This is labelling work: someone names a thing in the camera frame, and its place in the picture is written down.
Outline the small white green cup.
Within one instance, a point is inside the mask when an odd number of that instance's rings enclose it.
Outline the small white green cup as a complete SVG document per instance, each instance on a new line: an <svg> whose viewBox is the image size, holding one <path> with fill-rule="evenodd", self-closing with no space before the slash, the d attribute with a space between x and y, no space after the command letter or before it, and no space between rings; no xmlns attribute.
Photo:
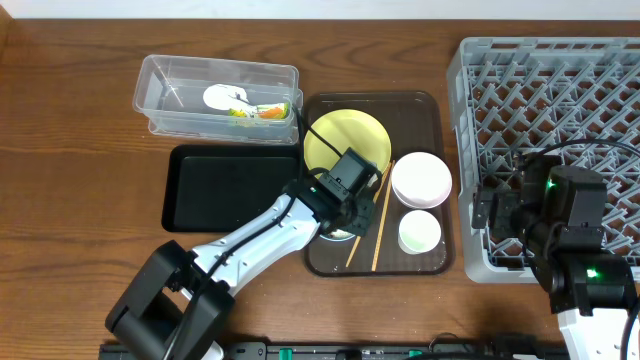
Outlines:
<svg viewBox="0 0 640 360"><path fill-rule="evenodd" d="M442 237L442 229L434 215L425 210L405 214L398 227L398 244L407 254L417 255L433 250Z"/></svg>

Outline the white paper napkin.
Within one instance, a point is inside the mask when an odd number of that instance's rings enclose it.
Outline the white paper napkin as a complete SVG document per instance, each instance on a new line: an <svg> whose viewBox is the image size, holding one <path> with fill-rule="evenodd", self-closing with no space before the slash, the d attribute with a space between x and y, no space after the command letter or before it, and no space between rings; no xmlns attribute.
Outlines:
<svg viewBox="0 0 640 360"><path fill-rule="evenodd" d="M215 84L208 87L203 93L203 101L208 107L216 110L251 109L246 90L234 85Z"/></svg>

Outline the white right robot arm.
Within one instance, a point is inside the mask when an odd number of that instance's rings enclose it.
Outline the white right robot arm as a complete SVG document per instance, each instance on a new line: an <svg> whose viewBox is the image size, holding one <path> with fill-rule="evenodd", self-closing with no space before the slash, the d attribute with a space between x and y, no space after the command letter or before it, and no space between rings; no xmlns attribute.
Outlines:
<svg viewBox="0 0 640 360"><path fill-rule="evenodd" d="M557 155L526 156L519 171L514 190L477 190L472 228L519 239L570 358L638 358L639 295L632 270L602 246L602 175L564 165Z"/></svg>

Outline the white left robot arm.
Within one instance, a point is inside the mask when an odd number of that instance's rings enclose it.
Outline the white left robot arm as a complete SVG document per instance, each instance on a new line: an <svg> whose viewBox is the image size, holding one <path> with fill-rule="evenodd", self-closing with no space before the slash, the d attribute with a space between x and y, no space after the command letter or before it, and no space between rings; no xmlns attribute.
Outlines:
<svg viewBox="0 0 640 360"><path fill-rule="evenodd" d="M282 257L343 227L374 189L336 204L320 182L291 183L265 212L214 242L158 247L106 317L106 328L137 359L220 359L215 340L236 294Z"/></svg>

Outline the light blue bowl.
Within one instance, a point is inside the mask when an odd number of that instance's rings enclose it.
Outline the light blue bowl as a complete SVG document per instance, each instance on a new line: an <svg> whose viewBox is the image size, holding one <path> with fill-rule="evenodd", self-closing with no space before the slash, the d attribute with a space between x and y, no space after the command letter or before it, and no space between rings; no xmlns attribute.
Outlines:
<svg viewBox="0 0 640 360"><path fill-rule="evenodd" d="M354 238L355 235L341 229L336 229L331 233L321 234L320 237L327 241L342 242Z"/></svg>

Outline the yellow green snack wrapper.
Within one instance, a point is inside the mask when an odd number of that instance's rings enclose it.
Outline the yellow green snack wrapper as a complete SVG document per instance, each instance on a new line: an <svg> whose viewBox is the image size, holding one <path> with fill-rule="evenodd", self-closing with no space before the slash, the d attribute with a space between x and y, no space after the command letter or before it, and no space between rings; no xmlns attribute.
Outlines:
<svg viewBox="0 0 640 360"><path fill-rule="evenodd" d="M228 111L229 116L244 118L260 118L281 120L288 116L290 109L289 103L248 105L243 104L239 108L231 108Z"/></svg>

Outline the pink bowl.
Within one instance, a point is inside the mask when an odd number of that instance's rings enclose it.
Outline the pink bowl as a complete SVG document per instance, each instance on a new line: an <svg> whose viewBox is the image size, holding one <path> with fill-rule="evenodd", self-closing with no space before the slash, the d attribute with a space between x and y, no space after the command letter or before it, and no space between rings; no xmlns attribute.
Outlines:
<svg viewBox="0 0 640 360"><path fill-rule="evenodd" d="M413 209L431 209L448 199L453 179L446 163L427 152L413 152L396 162L391 173L396 197Z"/></svg>

